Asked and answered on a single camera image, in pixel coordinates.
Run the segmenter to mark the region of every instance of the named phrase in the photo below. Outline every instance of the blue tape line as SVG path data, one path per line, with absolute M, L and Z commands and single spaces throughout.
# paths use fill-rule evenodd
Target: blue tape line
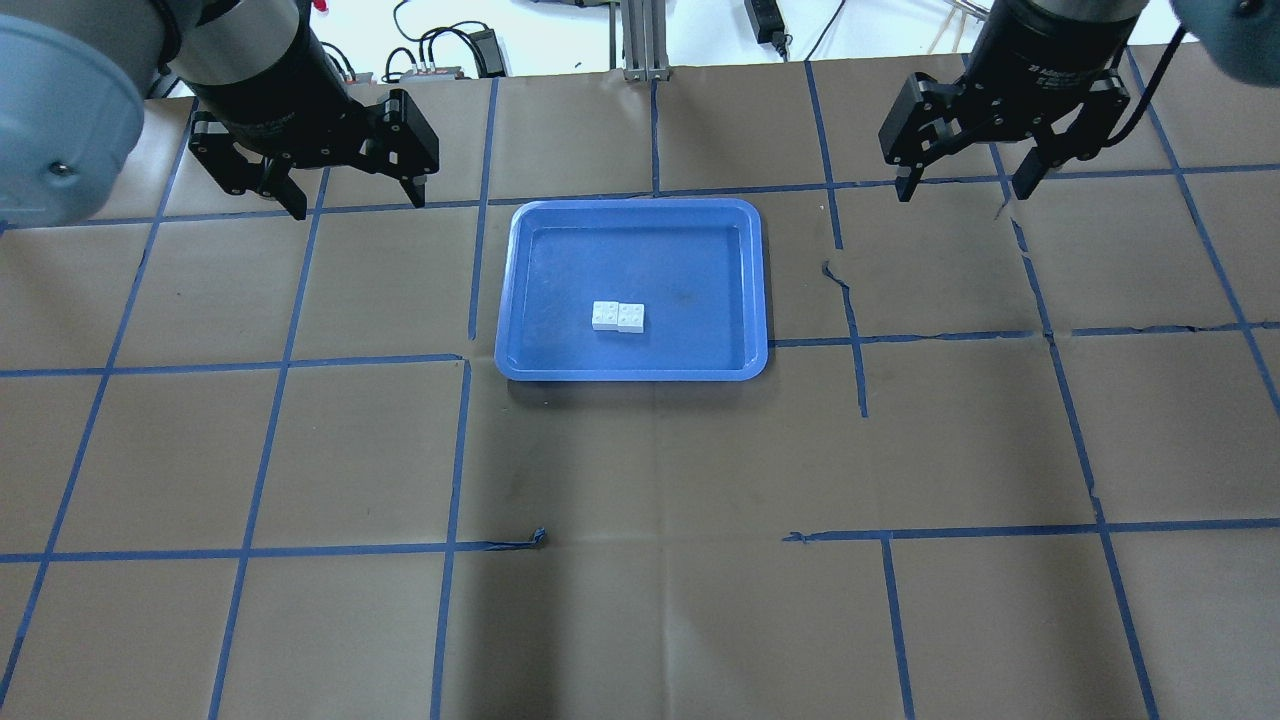
M 448 542 L 410 542 L 388 544 L 320 544 L 297 547 L 252 547 L 248 556 L 253 557 L 344 557 L 352 555 L 435 555 L 451 548 L 456 552 L 495 552 L 513 550 L 532 550 L 547 539 L 547 529 L 538 528 L 527 541 L 470 541 L 449 544 Z M 237 560 L 243 555 L 238 547 L 183 548 L 183 550 L 106 550 L 54 552 L 47 556 L 50 562 L 119 562 L 131 560 Z M 0 565 L 40 562 L 46 557 L 42 552 L 12 552 L 0 555 Z
M 475 255 L 471 259 L 471 305 L 467 310 L 467 338 L 476 338 L 480 316 L 480 277 L 484 268 L 484 231 L 489 217 L 489 178 L 493 172 L 493 128 L 498 115 L 498 78 L 489 86 L 489 111 L 484 129 L 484 164 L 480 167 L 480 210 L 476 213 Z
M 72 495 L 76 492 L 76 483 L 79 479 L 79 471 L 84 464 L 84 454 L 88 451 L 90 438 L 93 436 L 93 427 L 97 423 L 97 415 L 102 409 L 102 397 L 106 395 L 106 383 L 111 379 L 111 369 L 115 366 L 115 360 L 120 355 L 120 346 L 124 343 L 124 333 L 129 327 L 129 316 L 133 314 L 133 306 L 138 300 L 138 290 L 142 287 L 142 277 L 146 274 L 147 265 L 151 261 L 151 251 L 155 247 L 156 236 L 160 234 L 160 219 L 164 217 L 165 206 L 169 204 L 169 196 L 173 193 L 174 181 L 178 178 L 178 167 L 182 161 L 182 149 L 187 146 L 187 141 L 191 138 L 191 118 L 193 117 L 197 106 L 198 101 L 193 101 L 191 111 L 187 115 L 187 127 L 183 131 L 182 142 L 178 145 L 179 150 L 174 152 L 173 163 L 169 167 L 169 177 L 165 181 L 164 191 L 160 193 L 160 205 L 156 208 L 156 213 L 152 217 L 151 231 L 147 233 L 146 245 L 142 247 L 142 259 L 138 261 L 138 269 L 133 275 L 133 284 L 129 287 L 129 296 L 124 301 L 124 311 L 120 315 L 120 324 L 115 329 L 115 338 L 111 341 L 111 350 L 106 356 L 106 366 L 104 368 L 102 379 L 99 380 L 97 392 L 93 393 L 93 404 L 90 406 L 88 418 L 84 421 L 84 432 L 81 434 L 81 442 L 76 448 L 76 460 L 72 462 L 72 470 L 67 478 L 63 497 L 58 503 L 58 512 L 54 515 L 52 528 L 49 530 L 49 538 L 45 542 L 44 557 L 40 561 L 40 566 L 36 569 L 36 579 L 31 585 L 31 593 L 27 596 L 27 606 L 23 609 L 18 634 L 14 638 L 13 648 L 9 652 L 9 661 L 5 664 L 4 676 L 0 678 L 0 707 L 4 707 L 5 697 L 9 694 L 9 685 L 13 683 L 13 673 L 18 666 L 18 657 L 22 655 L 22 644 L 27 637 L 27 629 L 31 626 L 31 619 L 36 612 L 36 603 L 40 601 L 40 591 L 45 585 L 45 575 L 49 573 L 49 564 L 54 555 L 54 547 L 58 544 L 58 536 L 61 533 L 63 523 L 67 520 L 67 510 L 70 507 Z
M 845 320 L 849 323 L 849 345 L 854 348 L 854 382 L 858 386 L 858 410 L 863 418 L 867 413 L 867 377 L 863 373 L 863 343 L 858 334 L 858 318 L 854 315 L 854 301 L 850 296 L 849 283 L 837 278 L 831 272 L 831 263 L 823 261 L 822 274 L 840 286 L 840 292 L 845 300 Z
M 37 370 L 0 370 L 0 378 L 67 378 L 106 374 L 104 368 L 49 368 Z
M 1050 173 L 1044 176 L 1044 179 L 1064 181 L 1064 179 L 1100 179 L 1100 178 L 1149 178 L 1149 177 L 1164 177 L 1171 174 L 1174 174 L 1174 170 L 1169 168 L 1147 169 L 1147 170 L 1065 170 L 1065 172 Z
M 407 542 L 390 544 L 330 544 L 300 547 L 253 547 L 248 556 L 253 557 L 347 557 L 355 555 L 431 555 L 448 550 L 443 542 Z
M 836 250 L 845 249 L 845 238 L 840 232 L 840 209 L 836 205 L 836 186 L 831 172 L 831 147 L 827 145 L 827 126 L 822 122 L 822 102 L 818 100 L 818 81 L 813 77 L 813 63 L 804 61 L 805 81 L 809 83 L 809 102 L 813 105 L 813 119 L 818 129 L 818 150 L 822 151 L 822 174 L 826 179 L 827 208 L 831 211 L 831 229 L 836 240 Z
M 826 183 L 810 182 L 800 184 L 759 184 L 742 187 L 698 187 L 690 190 L 663 190 L 659 197 L 700 197 L 704 195 L 759 195 L 763 192 L 806 192 L 827 190 Z
M 658 161 L 658 79 L 649 81 L 649 151 L 653 155 L 653 196 L 662 193 L 662 176 Z
M 782 542 L 850 542 L 881 539 L 1016 538 L 1041 536 L 1084 536 L 1097 533 L 1096 524 L 1075 525 L 997 525 L 977 528 L 900 528 L 884 530 L 826 530 L 791 533 Z
M 845 346 L 852 345 L 852 340 L 847 337 L 809 337 L 797 340 L 774 340 L 769 343 L 771 347 L 829 347 L 829 346 Z
M 406 365 L 413 363 L 453 363 L 461 355 L 436 352 L 430 355 L 383 355 L 372 357 L 320 357 L 316 360 L 291 360 L 289 368 L 346 368 L 349 365 Z
M 941 340 L 946 342 L 965 342 L 974 340 L 1021 340 L 1036 337 L 1034 331 L 987 331 L 974 333 L 938 333 L 938 334 L 879 334 L 863 336 L 863 345 L 879 342 L 920 342 L 925 340 Z
M 897 682 L 902 688 L 902 712 L 906 720 L 915 720 L 911 674 L 906 665 L 906 638 L 902 633 L 902 610 L 897 602 L 897 573 L 893 570 L 893 548 L 888 538 L 881 539 L 881 557 L 884 562 L 884 589 L 888 593 L 888 621 L 893 629 L 893 655 L 897 657 Z
M 191 373 L 239 373 L 244 370 L 276 370 L 279 363 L 211 363 L 207 365 L 141 365 L 113 368 L 113 375 L 186 375 Z
M 462 546 L 472 546 L 471 550 L 480 550 L 484 552 L 504 552 L 509 550 L 531 550 L 543 544 L 547 539 L 547 528 L 538 528 L 534 534 L 529 537 L 527 541 L 520 542 L 471 542 L 471 543 L 457 543 L 458 550 Z
M 205 213 L 201 215 L 170 215 L 161 218 L 161 224 L 169 223 L 202 223 L 205 220 L 253 220 L 260 218 L 288 218 L 285 210 L 246 210 L 241 213 Z
M 991 146 L 992 160 L 996 170 L 1001 176 L 1001 190 L 1007 201 L 1011 196 L 1009 176 L 1005 173 L 1004 163 L 996 146 Z M 1097 521 L 1098 538 L 1102 541 L 1102 553 L 1106 557 L 1107 573 L 1111 575 L 1111 588 L 1115 592 L 1116 607 L 1120 612 L 1120 623 L 1124 626 L 1125 639 L 1129 643 L 1129 655 L 1133 660 L 1134 673 L 1138 676 L 1138 687 L 1142 689 L 1143 703 L 1147 707 L 1149 720 L 1158 720 L 1160 711 L 1156 707 L 1156 696 L 1151 689 L 1151 678 L 1147 675 L 1147 664 L 1143 660 L 1142 646 L 1138 643 L 1138 630 L 1133 623 L 1133 612 L 1129 609 L 1129 597 L 1124 589 L 1124 579 L 1120 577 L 1120 566 L 1116 561 L 1115 547 L 1111 543 L 1111 534 L 1107 530 L 1107 518 L 1102 509 L 1102 501 L 1094 493 L 1093 464 L 1089 461 L 1089 452 L 1084 445 L 1084 433 L 1080 429 L 1079 415 L 1075 411 L 1075 400 L 1071 396 L 1071 387 L 1066 379 L 1066 369 L 1062 366 L 1062 356 L 1059 352 L 1057 341 L 1053 337 L 1053 325 L 1050 322 L 1048 307 L 1044 304 L 1044 293 L 1041 290 L 1039 278 L 1036 274 L 1036 265 L 1032 263 L 1028 250 L 1027 234 L 1018 220 L 1010 218 L 1014 227 L 1014 236 L 1018 238 L 1018 247 L 1023 252 L 1023 266 L 1027 270 L 1027 282 L 1036 296 L 1036 309 L 1043 323 L 1044 340 L 1048 341 L 1050 357 L 1053 361 L 1053 374 L 1057 378 L 1057 389 L 1062 396 L 1062 406 L 1066 410 L 1068 425 L 1071 429 L 1071 439 L 1075 443 L 1075 454 L 1080 462 L 1080 471 L 1084 475 L 1084 486 L 1089 492 L 1089 502 L 1093 506 L 1093 516 Z
M 447 210 L 451 208 L 477 208 L 479 200 L 436 200 L 421 208 L 415 208 L 408 202 L 390 202 L 385 205 L 348 205 L 344 208 L 325 208 L 325 215 L 346 215 L 349 213 L 387 213 L 393 210 Z
M 1231 520 L 1156 520 L 1149 523 L 1111 523 L 1112 533 L 1169 533 L 1188 530 L 1262 530 L 1280 528 L 1280 518 Z
M 1271 173 L 1280 170 L 1280 163 L 1267 163 L 1262 165 L 1208 165 L 1203 168 L 1178 167 L 1178 172 L 1188 176 L 1212 176 L 1226 173 Z
M 494 197 L 489 205 L 527 205 L 529 202 L 552 202 L 557 200 L 634 200 L 637 197 L 652 197 L 649 191 L 644 192 L 594 192 L 590 195 L 549 195 L 544 197 Z
M 453 561 L 457 555 L 458 509 L 462 503 L 462 466 L 467 448 L 467 418 L 470 409 L 471 363 L 467 361 L 462 365 L 462 392 L 458 398 L 458 430 L 457 441 L 453 446 L 453 489 L 449 497 L 449 530 L 447 534 L 449 550 L 444 553 L 444 570 L 440 577 L 440 607 L 435 623 L 435 662 L 431 669 L 431 720 L 440 719 L 440 703 L 444 694 L 444 648 L 449 628 L 449 600 L 453 594 Z
M 329 168 L 320 177 L 320 191 L 316 193 L 316 206 L 311 213 L 311 228 L 307 232 L 307 246 L 302 256 L 302 269 L 298 273 L 298 286 L 293 295 L 293 313 L 289 316 L 289 332 L 284 338 L 284 356 L 279 363 L 275 380 L 275 395 L 271 400 L 271 414 L 266 423 L 266 438 L 262 442 L 262 455 L 259 459 L 257 475 L 253 480 L 253 495 L 250 500 L 248 519 L 244 523 L 244 537 L 241 541 L 239 562 L 236 564 L 236 583 L 232 585 L 230 607 L 227 611 L 227 625 L 223 629 L 221 648 L 218 653 L 218 671 L 214 675 L 214 689 L 209 701 L 209 720 L 218 717 L 223 702 L 223 687 L 227 683 L 227 662 L 230 659 L 232 638 L 236 634 L 236 620 L 239 616 L 239 603 L 244 592 L 244 574 L 248 570 L 250 550 L 253 546 L 253 532 L 257 528 L 257 514 L 262 505 L 262 488 L 266 484 L 266 470 L 271 461 L 275 445 L 275 429 L 280 421 L 280 406 L 284 404 L 284 384 L 289 378 L 289 361 L 293 357 L 293 343 L 298 336 L 298 320 L 302 315 L 302 299 L 306 295 L 307 278 L 311 274 L 311 259 L 315 255 L 316 236 L 320 232 L 320 218 L 324 217 L 324 199 L 329 190 Z
M 1142 68 L 1138 67 L 1138 59 L 1134 56 L 1133 50 L 1125 49 L 1129 56 L 1129 67 L 1133 69 L 1133 77 L 1137 79 L 1138 87 L 1142 92 L 1147 91 L 1146 81 L 1142 78 Z M 1196 223 L 1196 232 L 1199 233 L 1201 243 L 1204 246 L 1204 252 L 1208 254 L 1210 263 L 1213 265 L 1213 272 L 1217 274 L 1219 282 L 1222 284 L 1222 292 L 1226 293 L 1226 300 L 1231 305 L 1231 313 L 1235 314 L 1235 320 L 1239 323 L 1240 332 L 1244 333 L 1244 341 L 1249 345 L 1249 352 L 1253 354 L 1253 363 L 1258 368 L 1258 374 L 1262 377 L 1262 384 L 1267 389 L 1267 397 L 1271 398 L 1271 407 L 1276 416 L 1280 418 L 1280 392 L 1276 391 L 1276 383 L 1271 377 L 1271 369 L 1267 368 L 1267 361 L 1262 356 L 1262 348 L 1258 347 L 1258 341 L 1253 337 L 1253 331 L 1249 328 L 1249 320 L 1244 315 L 1244 307 L 1240 305 L 1239 296 L 1235 295 L 1235 290 L 1231 287 L 1231 281 L 1226 277 L 1226 268 L 1222 266 L 1222 261 L 1217 256 L 1217 250 L 1213 247 L 1213 238 L 1210 237 L 1208 225 L 1204 224 L 1204 218 L 1201 217 L 1199 208 L 1196 205 L 1196 197 L 1192 195 L 1192 188 L 1187 183 L 1185 170 L 1178 161 L 1178 155 L 1174 152 L 1174 146 L 1169 141 L 1169 135 L 1165 132 L 1164 123 L 1160 122 L 1160 115 L 1156 113 L 1156 108 L 1148 108 L 1148 114 L 1151 115 L 1151 124 L 1156 127 L 1156 136 L 1160 137 L 1160 145 L 1165 149 L 1165 155 L 1169 156 L 1169 164 L 1172 165 L 1175 177 L 1178 178 L 1178 188 L 1183 193 L 1183 201 L 1187 202 L 1187 210 L 1192 215 L 1192 220 Z
M 55 552 L 54 562 L 118 562 L 137 560 L 234 560 L 236 548 L 211 550 L 96 550 L 82 552 Z

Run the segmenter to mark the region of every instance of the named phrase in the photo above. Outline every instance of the table surface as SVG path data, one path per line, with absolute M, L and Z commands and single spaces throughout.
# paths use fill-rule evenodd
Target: table surface
M 305 222 L 148 104 L 0 236 L 0 716 L 1280 715 L 1280 94 L 1187 47 L 1030 200 L 982 146 L 902 205 L 913 69 L 415 87 L 428 208 Z M 512 214 L 591 196 L 759 209 L 759 378 L 495 370 Z

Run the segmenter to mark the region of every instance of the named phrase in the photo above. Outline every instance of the tray rim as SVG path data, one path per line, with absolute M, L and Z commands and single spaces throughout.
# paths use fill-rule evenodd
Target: tray rim
M 744 292 L 744 310 L 754 305 L 758 311 L 753 314 L 758 332 L 754 343 L 744 347 L 746 361 L 741 368 L 732 369 L 631 369 L 631 370 L 568 370 L 568 369 L 522 369 L 515 368 L 508 361 L 511 334 L 507 332 L 513 320 L 511 316 L 511 302 L 515 284 L 515 258 L 518 247 L 517 231 L 525 215 L 543 208 L 625 208 L 627 205 L 646 205 L 649 208 L 677 208 L 690 205 L 716 205 L 731 206 L 742 211 L 748 220 L 746 236 L 750 241 L 748 256 L 751 274 L 759 279 L 753 283 L 751 292 Z M 498 328 L 494 342 L 493 359 L 498 370 L 508 379 L 520 382 L 742 382 L 759 375 L 769 360 L 769 332 L 768 332 L 768 305 L 765 304 L 765 275 L 764 275 L 764 227 L 760 220 L 760 211 L 750 202 L 739 197 L 680 197 L 680 199 L 653 199 L 653 197 L 627 197 L 608 200 L 535 200 L 520 206 L 511 218 L 511 229 L 507 236 L 506 268 L 502 278 L 502 297 L 498 305 Z

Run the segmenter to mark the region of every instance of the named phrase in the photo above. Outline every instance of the grid line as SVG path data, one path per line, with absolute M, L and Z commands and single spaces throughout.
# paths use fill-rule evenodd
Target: grid line
M 992 161 L 996 164 L 996 172 L 1001 176 L 1000 187 L 1005 195 L 1005 201 L 1007 202 L 1012 199 L 1009 176 L 1005 173 L 1005 165 L 1000 159 L 1000 152 L 996 146 L 992 143 L 988 147 L 991 150 Z M 1036 274 L 1036 264 L 1030 258 L 1027 234 L 1016 219 L 1010 218 L 1010 223 L 1014 227 L 1018 249 L 1023 255 L 1023 266 L 1027 272 L 1027 282 L 1030 284 L 1032 295 L 1036 296 L 1036 306 L 1041 316 L 1041 323 L 1043 324 L 1044 340 L 1048 341 L 1048 352 L 1053 363 L 1053 374 L 1057 378 L 1059 393 L 1062 397 L 1062 406 L 1066 411 L 1068 425 L 1071 429 L 1071 439 L 1075 443 L 1075 452 L 1080 462 L 1080 471 L 1084 475 L 1084 486 L 1089 493 L 1089 502 L 1093 505 L 1093 516 L 1097 523 L 1098 539 L 1102 543 L 1102 555 L 1106 560 L 1107 573 L 1111 577 L 1111 589 L 1115 593 L 1116 607 L 1120 612 L 1120 624 L 1124 628 L 1125 641 L 1129 644 L 1129 655 L 1133 660 L 1134 673 L 1138 678 L 1138 688 L 1142 693 L 1148 719 L 1158 720 L 1160 710 L 1156 706 L 1156 696 L 1151 689 L 1151 679 L 1147 675 L 1147 662 L 1142 655 L 1142 644 L 1138 642 L 1138 630 L 1133 623 L 1133 612 L 1129 609 L 1129 597 L 1124 588 L 1124 578 L 1120 575 L 1120 565 L 1116 560 L 1115 546 L 1111 542 L 1111 533 L 1107 529 L 1106 511 L 1102 507 L 1102 500 L 1094 492 L 1096 483 L 1093 477 L 1093 464 L 1089 461 L 1089 451 L 1084 443 L 1084 432 L 1080 429 L 1080 419 L 1075 411 L 1075 400 L 1071 396 L 1071 387 L 1066 379 L 1066 369 L 1062 365 L 1062 355 L 1059 351 L 1057 340 L 1053 336 L 1053 324 L 1050 320 L 1048 306 L 1044 304 L 1044 293 L 1041 290 L 1039 279 Z
M 138 300 L 138 290 L 142 287 L 142 277 L 146 274 L 147 265 L 150 264 L 151 251 L 155 247 L 156 236 L 160 234 L 160 218 L 164 217 L 165 206 L 169 204 L 169 196 L 173 193 L 173 186 L 178 177 L 178 165 L 182 161 L 182 147 L 187 146 L 187 140 L 191 137 L 191 118 L 195 115 L 198 105 L 198 101 L 193 101 L 191 105 L 182 142 L 178 146 L 179 150 L 174 154 L 174 159 L 170 163 L 169 176 L 165 181 L 164 191 L 160 195 L 160 204 L 156 206 L 156 213 L 152 217 L 151 229 L 147 233 L 146 245 L 142 247 L 142 258 L 138 261 L 138 269 L 133 275 L 133 284 L 129 288 L 129 296 L 124 301 L 120 323 L 116 327 L 115 337 L 111 341 L 111 350 L 106 356 L 106 366 L 102 373 L 102 379 L 99 380 L 97 391 L 93 393 L 93 402 L 90 405 L 88 418 L 84 420 L 84 432 L 81 434 L 79 445 L 76 448 L 76 459 L 72 461 L 72 469 L 67 478 L 67 486 L 64 487 L 61 500 L 58 503 L 58 512 L 54 515 L 54 523 L 49 530 L 49 539 L 45 542 L 45 552 L 36 569 L 36 578 L 32 582 L 31 593 L 27 596 L 27 605 L 23 609 L 22 620 L 18 625 L 18 633 L 14 637 L 13 648 L 9 651 L 9 657 L 5 662 L 4 675 L 0 676 L 0 707 L 4 707 L 5 698 L 9 694 L 9 687 L 13 683 L 13 675 L 18 667 L 18 659 L 22 655 L 22 644 L 26 641 L 27 630 L 31 626 L 31 619 L 36 612 L 36 603 L 40 601 L 40 592 L 45 584 L 45 575 L 49 573 L 50 557 L 54 553 L 54 547 L 58 544 L 58 536 L 61 533 L 63 523 L 67 520 L 67 511 L 70 507 L 72 495 L 76 492 L 76 483 L 79 479 L 79 471 L 84 464 L 84 455 L 88 451 L 90 439 L 93 437 L 93 425 L 102 409 L 102 398 L 106 395 L 108 382 L 111 379 L 110 372 L 115 366 L 116 357 L 119 357 L 120 354 L 120 346 L 124 343 L 124 333 L 129 327 L 129 316 L 133 314 L 133 306 Z
M 836 277 L 831 272 L 831 264 L 822 264 L 822 274 L 840 286 L 840 295 L 845 304 L 845 322 L 849 323 L 849 346 L 854 351 L 854 384 L 858 387 L 858 411 L 867 418 L 867 375 L 863 372 L 863 342 L 858 334 L 858 316 L 854 315 L 854 300 L 849 283 Z
M 1057 173 L 1051 173 L 1044 177 L 1044 181 L 1071 181 L 1071 179 L 1100 179 L 1100 178 L 1139 178 L 1139 177 L 1174 177 L 1178 174 L 1184 176 L 1207 176 L 1207 174 L 1236 174 L 1236 173 L 1266 173 L 1266 172 L 1280 172 L 1280 164 L 1262 163 L 1257 165 L 1206 165 L 1198 168 L 1179 168 L 1174 169 L 1135 169 L 1135 170 L 1062 170 Z M 972 184 L 972 183 L 998 183 L 1000 176 L 957 176 L 957 177 L 927 177 L 920 181 L 920 184 Z M 815 183 L 792 183 L 792 184 L 763 184 L 763 186 L 741 186 L 741 187 L 695 187 L 684 190 L 660 190 L 657 197 L 700 197 L 707 195 L 759 195 L 765 192 L 808 192 L 813 190 L 868 190 L 874 187 L 892 187 L 892 179 L 863 179 L 863 181 L 832 181 L 831 183 L 815 182 Z M 527 196 L 527 197 L 492 197 L 486 201 L 489 206 L 498 205 L 524 205 L 526 202 L 536 202 L 539 200 L 626 200 L 632 197 L 652 197 L 654 196 L 652 191 L 632 191 L 632 192 L 593 192 L 593 193 L 576 193 L 576 195 L 545 195 L 545 196 Z M 479 208 L 481 202 L 479 200 L 442 200 L 442 201 L 429 201 L 422 209 L 424 210 L 436 210 L 448 208 Z M 381 205 L 352 205 L 344 208 L 326 208 L 325 214 L 343 214 L 343 213 L 384 213 L 390 210 L 413 210 L 415 208 L 407 202 L 393 202 Z M 168 215 L 160 218 L 161 224 L 169 223 L 193 223 L 201 220 L 244 220 L 253 218 L 287 218 L 288 213 L 284 210 L 246 210 L 239 213 L 207 213 L 197 215 Z M 63 227 L 82 228 L 82 227 L 100 227 L 100 225 L 146 225 L 154 223 L 154 218 L 99 218 L 91 220 L 83 220 L 79 223 L 70 223 Z M 8 225 L 8 229 L 50 229 L 49 225 L 38 225 L 32 228 Z
M 250 500 L 248 518 L 244 521 L 244 538 L 241 541 L 238 562 L 236 564 L 236 583 L 232 585 L 230 607 L 227 611 L 227 625 L 223 630 L 221 648 L 218 653 L 218 670 L 214 675 L 214 689 L 209 701 L 209 720 L 216 720 L 221 707 L 223 688 L 227 683 L 227 665 L 230 660 L 232 641 L 236 634 L 236 620 L 244 591 L 244 574 L 248 570 L 250 548 L 253 546 L 253 532 L 257 529 L 257 514 L 262 505 L 262 488 L 266 484 L 266 470 L 271 461 L 271 448 L 275 443 L 275 430 L 280 421 L 280 406 L 284 404 L 284 386 L 289 378 L 289 361 L 293 359 L 293 343 L 298 334 L 298 320 L 302 315 L 302 299 L 306 293 L 307 278 L 311 274 L 311 259 L 315 256 L 316 234 L 320 231 L 320 218 L 324 217 L 324 200 L 329 190 L 329 168 L 320 177 L 320 190 L 316 193 L 316 206 L 311 213 L 311 228 L 307 233 L 307 247 L 302 256 L 302 269 L 298 272 L 298 286 L 293 295 L 293 313 L 289 316 L 289 332 L 284 338 L 284 355 L 280 360 L 275 396 L 271 400 L 271 414 L 266 423 L 266 437 L 262 441 L 262 455 L 259 459 L 257 475 L 253 480 L 253 495 Z
M 1108 523 L 1111 533 L 1193 533 L 1203 530 L 1276 530 L 1280 518 L 1233 518 L 1224 520 L 1151 520 Z M 1092 536 L 1097 523 L 1066 525 L 992 525 L 954 528 L 897 528 L 878 530 L 791 532 L 782 542 L 879 542 L 891 539 L 1023 538 L 1044 536 Z
M 911 697 L 911 674 L 906 662 L 906 638 L 902 632 L 902 609 L 897 602 L 897 573 L 893 570 L 893 548 L 890 538 L 881 538 L 881 561 L 884 564 L 884 591 L 888 600 L 890 628 L 893 632 L 893 656 L 897 659 L 897 682 L 902 692 L 902 714 L 915 720 L 915 700 Z
M 1132 49 L 1125 49 L 1125 54 L 1129 56 L 1129 67 L 1133 69 L 1133 77 L 1138 83 L 1138 90 L 1140 92 L 1146 92 L 1147 83 L 1142 77 L 1142 68 L 1138 67 L 1137 56 L 1134 56 Z M 1267 396 L 1271 398 L 1271 407 L 1275 410 L 1276 416 L 1280 418 L 1280 393 L 1276 392 L 1276 384 L 1271 377 L 1270 368 L 1267 368 L 1267 361 L 1262 356 L 1262 348 L 1258 347 L 1258 341 L 1253 337 L 1253 329 L 1249 327 L 1249 320 L 1244 314 L 1244 306 L 1240 305 L 1240 299 L 1235 295 L 1235 290 L 1231 288 L 1231 281 L 1226 277 L 1226 268 L 1222 266 L 1222 261 L 1217 256 L 1217 250 L 1213 247 L 1213 238 L 1210 237 L 1208 225 L 1204 224 L 1204 218 L 1201 217 L 1199 208 L 1196 205 L 1196 197 L 1192 195 L 1190 186 L 1187 184 L 1187 176 L 1181 164 L 1178 161 L 1178 155 L 1174 152 L 1172 143 L 1169 141 L 1165 126 L 1160 122 L 1156 106 L 1152 105 L 1148 108 L 1148 111 L 1151 113 L 1151 124 L 1156 127 L 1156 136 L 1160 137 L 1160 145 L 1165 149 L 1165 155 L 1169 156 L 1169 164 L 1172 167 L 1174 177 L 1178 179 L 1178 188 L 1181 191 L 1183 200 L 1187 202 L 1187 211 L 1190 213 L 1192 220 L 1196 223 L 1196 232 L 1199 234 L 1201 243 L 1204 246 L 1204 252 L 1208 255 L 1208 260 L 1213 265 L 1213 273 L 1217 274 L 1217 279 L 1222 286 L 1222 292 L 1226 295 L 1226 300 L 1231 305 L 1231 313 L 1235 314 L 1238 328 L 1244 334 L 1244 341 L 1249 346 L 1249 352 L 1253 355 L 1253 363 L 1257 365 L 1258 374 L 1262 377 L 1262 384 L 1266 387 Z
M 1280 331 L 1280 322 L 1249 323 L 1253 331 L 1274 332 Z M 1194 333 L 1220 333 L 1239 332 L 1236 323 L 1225 325 L 1149 325 L 1146 328 L 1110 327 L 1110 328 L 1076 328 L 1070 331 L 1071 337 L 1114 337 L 1114 336 L 1139 336 L 1139 334 L 1194 334 Z M 987 340 L 1023 340 L 1039 334 L 1041 331 L 973 331 L 937 334 L 881 334 L 859 336 L 860 345 L 879 343 L 906 343 L 906 342 L 972 342 Z M 846 336 L 840 337 L 795 337 L 774 338 L 769 341 L 769 347 L 826 347 L 851 345 Z M 238 373 L 247 370 L 278 370 L 282 365 L 289 369 L 296 368 L 340 368 L 351 365 L 403 365 L 413 363 L 457 363 L 468 359 L 453 352 L 428 352 L 422 355 L 369 355 L 346 357 L 314 357 L 308 360 L 264 361 L 264 363 L 207 363 L 195 365 L 137 365 L 125 368 L 29 368 L 19 370 L 0 370 L 0 379 L 13 378 L 59 378 L 59 377 L 100 377 L 100 375 L 180 375 L 196 373 Z
M 1128 523 L 1108 523 L 1107 529 L 1120 534 L 1139 533 L 1188 533 L 1208 530 L 1280 530 L 1280 518 L 1226 518 L 1202 520 L 1138 520 Z M 1096 534 L 1094 523 L 1068 525 L 992 525 L 992 527 L 951 527 L 951 528 L 896 528 L 874 530 L 819 530 L 813 533 L 791 532 L 782 542 L 801 544 L 817 542 L 859 542 L 881 539 L 954 539 L 954 538 L 1018 538 L 1041 536 L 1088 536 Z M 511 550 L 531 550 L 545 539 L 545 530 L 538 528 L 526 541 L 463 541 L 454 543 L 454 552 L 495 552 Z M 275 546 L 253 547 L 248 555 L 253 557 L 346 557 L 353 555 L 443 555 L 449 548 L 445 542 L 388 543 L 388 544 L 340 544 L 340 546 Z M 180 550 L 109 550 L 54 552 L 47 556 L 50 564 L 58 562 L 118 562 L 138 560 L 234 560 L 241 548 L 180 548 Z M 44 560 L 42 552 L 0 553 L 0 565 L 35 564 Z
M 453 565 L 458 543 L 458 509 L 462 503 L 462 466 L 467 447 L 467 418 L 471 409 L 471 363 L 462 365 L 462 391 L 458 398 L 458 429 L 453 446 L 453 488 L 449 495 L 449 527 L 445 533 L 444 570 L 440 575 L 439 616 L 435 624 L 435 662 L 431 669 L 431 720 L 439 720 L 444 694 L 444 651 L 449 630 L 449 603 L 453 597 Z
M 476 246 L 471 260 L 471 305 L 467 311 L 467 340 L 476 338 L 476 319 L 480 314 L 480 278 L 484 268 L 484 231 L 489 217 L 489 176 L 493 165 L 493 128 L 498 114 L 498 78 L 489 86 L 489 110 L 484 128 L 484 163 L 480 165 L 480 209 L 476 213 Z

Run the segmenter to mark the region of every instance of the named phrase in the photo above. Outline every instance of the power adapter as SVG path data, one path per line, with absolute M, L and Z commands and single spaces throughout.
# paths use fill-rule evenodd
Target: power adapter
M 760 45 L 769 44 L 787 59 L 787 24 L 782 20 L 782 10 L 777 0 L 745 0 L 746 17 L 751 20 L 751 31 Z
M 480 68 L 480 77 L 507 77 L 507 63 L 502 59 L 502 47 L 498 46 L 498 33 L 485 28 L 468 32 L 467 37 L 475 44 L 476 50 L 480 51 L 480 60 L 484 63 L 484 67 Z

